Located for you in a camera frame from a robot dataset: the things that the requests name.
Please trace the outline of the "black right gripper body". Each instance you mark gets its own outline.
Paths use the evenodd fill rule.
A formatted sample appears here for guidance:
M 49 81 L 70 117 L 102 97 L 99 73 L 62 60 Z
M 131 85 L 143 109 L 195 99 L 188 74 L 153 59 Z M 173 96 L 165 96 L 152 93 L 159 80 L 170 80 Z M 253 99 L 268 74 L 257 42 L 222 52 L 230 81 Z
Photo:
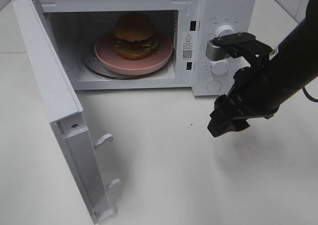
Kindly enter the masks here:
M 235 73 L 231 90 L 231 119 L 271 118 L 280 106 L 281 71 L 278 67 L 245 67 Z

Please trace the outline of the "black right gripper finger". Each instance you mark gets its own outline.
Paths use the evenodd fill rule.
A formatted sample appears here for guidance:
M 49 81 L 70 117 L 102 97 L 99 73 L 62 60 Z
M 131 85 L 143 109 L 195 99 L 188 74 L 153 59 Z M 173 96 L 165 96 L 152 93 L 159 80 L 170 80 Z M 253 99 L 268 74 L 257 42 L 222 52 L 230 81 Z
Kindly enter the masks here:
M 227 120 L 224 134 L 229 132 L 240 132 L 248 127 L 250 127 L 250 125 L 246 119 Z
M 246 119 L 244 105 L 241 99 L 246 86 L 233 86 L 230 92 L 219 96 L 214 102 L 214 110 L 210 114 L 211 120 L 207 126 L 213 137 L 224 135 L 227 120 Z

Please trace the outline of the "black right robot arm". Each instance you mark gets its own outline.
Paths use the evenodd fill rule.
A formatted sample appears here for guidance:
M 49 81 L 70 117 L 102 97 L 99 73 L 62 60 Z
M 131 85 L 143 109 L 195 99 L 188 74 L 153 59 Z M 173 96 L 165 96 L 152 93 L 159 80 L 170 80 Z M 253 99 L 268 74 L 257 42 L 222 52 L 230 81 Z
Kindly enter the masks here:
M 239 32 L 207 43 L 211 61 L 242 57 L 228 94 L 214 103 L 208 130 L 214 137 L 240 132 L 250 118 L 271 118 L 280 105 L 318 75 L 318 0 L 309 0 L 302 22 L 275 48 Z

